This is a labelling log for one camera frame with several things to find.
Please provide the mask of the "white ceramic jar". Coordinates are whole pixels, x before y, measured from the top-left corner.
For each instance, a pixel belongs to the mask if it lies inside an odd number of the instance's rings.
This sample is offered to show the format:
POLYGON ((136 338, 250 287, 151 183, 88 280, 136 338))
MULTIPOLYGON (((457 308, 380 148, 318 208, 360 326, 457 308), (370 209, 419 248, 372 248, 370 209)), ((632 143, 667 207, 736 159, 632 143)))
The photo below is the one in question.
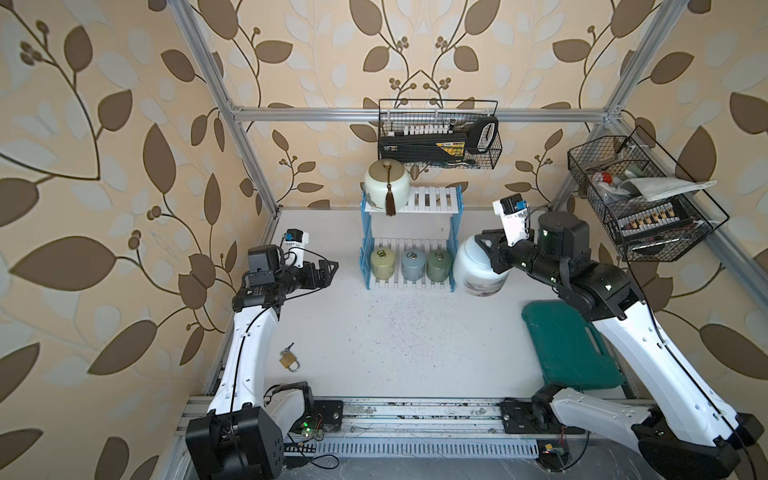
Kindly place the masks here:
POLYGON ((501 291, 508 273, 497 274, 485 251, 473 235, 462 242, 453 262, 453 277, 458 288, 476 297, 488 297, 501 291))

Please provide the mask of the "blue-grey tea canister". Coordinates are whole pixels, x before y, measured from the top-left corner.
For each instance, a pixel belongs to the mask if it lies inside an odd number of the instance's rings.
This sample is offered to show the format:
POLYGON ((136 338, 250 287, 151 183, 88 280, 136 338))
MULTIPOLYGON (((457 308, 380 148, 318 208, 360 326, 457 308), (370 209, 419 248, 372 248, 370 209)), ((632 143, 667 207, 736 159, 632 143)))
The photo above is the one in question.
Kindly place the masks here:
POLYGON ((427 256, 423 250, 407 249, 401 256, 401 272, 407 282, 419 282, 425 274, 427 256))

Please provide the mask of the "cream jar with tan lid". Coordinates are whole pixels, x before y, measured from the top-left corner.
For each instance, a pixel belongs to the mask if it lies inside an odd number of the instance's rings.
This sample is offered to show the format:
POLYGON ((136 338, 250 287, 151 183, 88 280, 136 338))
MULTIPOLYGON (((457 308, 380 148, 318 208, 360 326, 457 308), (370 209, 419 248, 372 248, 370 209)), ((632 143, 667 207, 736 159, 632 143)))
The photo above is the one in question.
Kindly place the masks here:
POLYGON ((395 216, 408 203, 410 182, 411 177, 401 162, 392 159, 376 160, 365 174, 365 200, 374 210, 395 216))

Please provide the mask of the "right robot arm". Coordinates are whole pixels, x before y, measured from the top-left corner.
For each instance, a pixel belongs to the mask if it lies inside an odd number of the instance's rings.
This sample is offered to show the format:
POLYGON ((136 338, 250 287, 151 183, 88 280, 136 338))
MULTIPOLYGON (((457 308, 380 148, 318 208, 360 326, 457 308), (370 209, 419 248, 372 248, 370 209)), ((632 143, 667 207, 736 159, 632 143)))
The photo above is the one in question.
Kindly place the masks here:
POLYGON ((566 211, 550 211, 531 234, 528 213, 501 217, 469 243, 491 269, 511 269, 551 287, 629 363, 655 405, 642 409, 581 393, 561 383, 534 396, 557 421, 596 433, 639 453, 665 479, 725 479, 764 432, 698 374, 662 326, 636 280, 591 257, 590 229, 566 211))

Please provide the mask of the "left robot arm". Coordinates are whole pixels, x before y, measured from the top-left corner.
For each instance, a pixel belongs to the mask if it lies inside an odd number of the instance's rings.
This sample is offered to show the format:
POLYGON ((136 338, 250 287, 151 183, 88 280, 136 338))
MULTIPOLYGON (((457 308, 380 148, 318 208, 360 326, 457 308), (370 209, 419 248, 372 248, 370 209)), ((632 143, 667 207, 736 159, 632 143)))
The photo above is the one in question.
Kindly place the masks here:
POLYGON ((276 479, 284 464, 285 439, 311 413, 309 385, 270 389, 267 360, 280 310, 289 300, 329 287, 339 265, 291 242, 286 250, 263 245, 248 252, 248 269, 232 307, 233 334, 219 387, 204 416, 191 420, 185 442, 201 479, 276 479))

